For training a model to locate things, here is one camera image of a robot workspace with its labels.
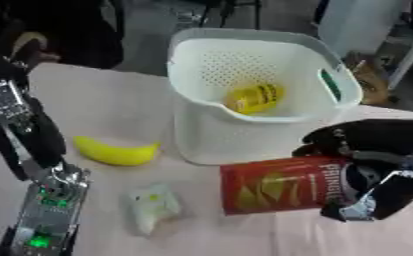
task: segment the black robot glove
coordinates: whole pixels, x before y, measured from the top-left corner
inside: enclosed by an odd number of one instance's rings
[[[343,156],[356,166],[347,178],[359,191],[358,201],[329,202],[322,209],[324,216],[342,221],[385,219],[413,201],[413,120],[342,123],[318,129],[303,142],[306,145],[294,156]],[[364,168],[373,173],[366,175],[360,171]]]

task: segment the red pringles can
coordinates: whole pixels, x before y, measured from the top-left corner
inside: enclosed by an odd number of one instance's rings
[[[249,214],[322,207],[354,201],[380,180],[344,158],[298,157],[220,167],[226,214]]]

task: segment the gray floor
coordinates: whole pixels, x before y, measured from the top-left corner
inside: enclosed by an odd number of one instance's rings
[[[125,60],[117,70],[165,75],[167,49],[171,36],[183,26],[177,13],[201,14],[202,5],[176,0],[124,0],[126,2]],[[310,25],[318,0],[265,0],[261,27],[266,30],[296,31],[314,34]],[[105,15],[112,19],[111,8]],[[206,27],[217,27],[217,10],[213,10]],[[230,28],[252,28],[253,8],[240,7],[228,20]]]

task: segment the white plastic basket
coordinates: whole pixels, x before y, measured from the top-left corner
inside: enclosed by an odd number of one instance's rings
[[[302,34],[184,30],[172,38],[168,73],[177,94],[176,144],[199,164],[286,156],[288,145],[310,130],[308,124],[330,122],[362,99],[344,64],[322,42]],[[265,82],[285,87],[269,113],[247,116],[222,104],[232,87]]]

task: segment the robot finger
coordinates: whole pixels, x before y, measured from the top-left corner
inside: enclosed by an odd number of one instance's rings
[[[32,39],[23,45],[12,58],[13,63],[23,63],[27,72],[40,62],[41,44],[38,39]]]
[[[309,156],[309,155],[321,155],[314,144],[303,145],[292,153],[293,156]]]
[[[24,23],[14,20],[1,32],[0,35],[0,55],[10,58],[16,40],[24,32]]]
[[[394,171],[352,205],[330,202],[321,215],[340,221],[383,220],[413,202],[413,173]]]
[[[378,161],[390,164],[402,164],[406,159],[403,155],[378,151],[355,151],[352,158],[358,161]]]

